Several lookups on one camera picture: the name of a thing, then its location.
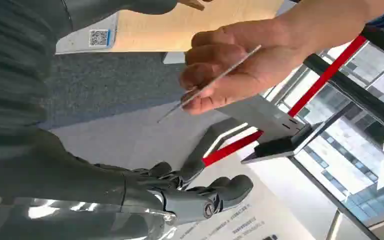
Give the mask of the person's left hand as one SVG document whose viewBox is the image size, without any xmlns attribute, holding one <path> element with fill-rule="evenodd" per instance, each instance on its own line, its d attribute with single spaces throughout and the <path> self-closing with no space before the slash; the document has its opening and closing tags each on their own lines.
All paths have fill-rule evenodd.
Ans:
<svg viewBox="0 0 384 240">
<path fill-rule="evenodd" d="M 184 111 L 199 115 L 283 81 L 312 52 L 290 24 L 246 21 L 196 33 L 186 52 L 180 84 Z"/>
</svg>

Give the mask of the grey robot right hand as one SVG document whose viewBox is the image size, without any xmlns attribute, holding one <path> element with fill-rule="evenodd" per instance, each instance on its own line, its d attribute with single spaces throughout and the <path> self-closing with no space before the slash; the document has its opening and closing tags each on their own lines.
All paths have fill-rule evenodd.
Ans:
<svg viewBox="0 0 384 240">
<path fill-rule="evenodd" d="M 182 190 L 162 162 L 91 164 L 39 128 L 57 42 L 120 10 L 162 15 L 175 0 L 0 0 L 0 240 L 159 240 L 239 205 L 246 175 Z"/>
</svg>

